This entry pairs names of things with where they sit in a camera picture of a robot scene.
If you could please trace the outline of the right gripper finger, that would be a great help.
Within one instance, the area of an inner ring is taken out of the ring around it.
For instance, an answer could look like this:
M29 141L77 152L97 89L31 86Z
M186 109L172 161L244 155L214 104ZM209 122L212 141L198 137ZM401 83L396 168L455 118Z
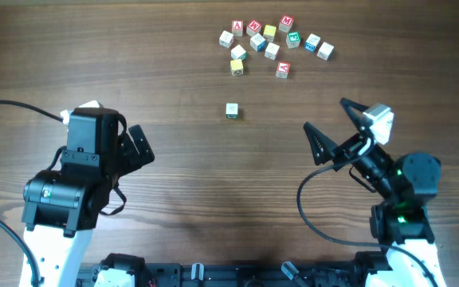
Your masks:
M304 123L303 129L308 138L315 165L319 166L333 160L338 145L309 122Z
M364 116L364 112L369 106L354 102L347 98L342 98L339 103L359 131L364 131L370 127L370 121Z

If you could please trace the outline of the green number block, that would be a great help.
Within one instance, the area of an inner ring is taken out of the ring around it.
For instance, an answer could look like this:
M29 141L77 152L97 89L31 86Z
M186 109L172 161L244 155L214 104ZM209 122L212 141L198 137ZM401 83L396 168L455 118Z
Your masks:
M237 119L238 118L238 104L237 103L227 103L226 104L226 118L227 119Z

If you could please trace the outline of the red picture block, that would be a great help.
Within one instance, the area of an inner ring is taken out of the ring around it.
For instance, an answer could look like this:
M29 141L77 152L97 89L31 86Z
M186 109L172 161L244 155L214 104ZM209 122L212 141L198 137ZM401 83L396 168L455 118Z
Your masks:
M279 61L277 65L277 70L276 70L276 77L284 78L284 79L287 78L290 68L291 68L290 63Z

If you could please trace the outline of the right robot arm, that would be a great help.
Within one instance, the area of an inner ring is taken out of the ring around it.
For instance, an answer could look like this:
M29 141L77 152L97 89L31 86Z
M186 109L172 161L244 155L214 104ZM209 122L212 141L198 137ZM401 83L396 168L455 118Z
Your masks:
M383 150L390 139L394 113L385 104L366 106L340 101L357 132L336 144L313 124L305 123L318 170L308 179L349 166L353 179L382 197L371 207L373 242L356 242L360 251L351 261L316 263L302 274L291 262L282 272L298 286L443 286L427 203L437 196L441 162L422 152L392 159Z

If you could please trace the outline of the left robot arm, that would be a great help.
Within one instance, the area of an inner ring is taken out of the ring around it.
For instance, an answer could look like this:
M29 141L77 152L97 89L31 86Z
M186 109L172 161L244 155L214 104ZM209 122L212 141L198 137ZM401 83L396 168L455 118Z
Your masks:
M75 108L67 143L54 163L38 172L23 191L24 242L21 286L74 286L84 253L123 176L155 159L139 125L127 126L109 108Z

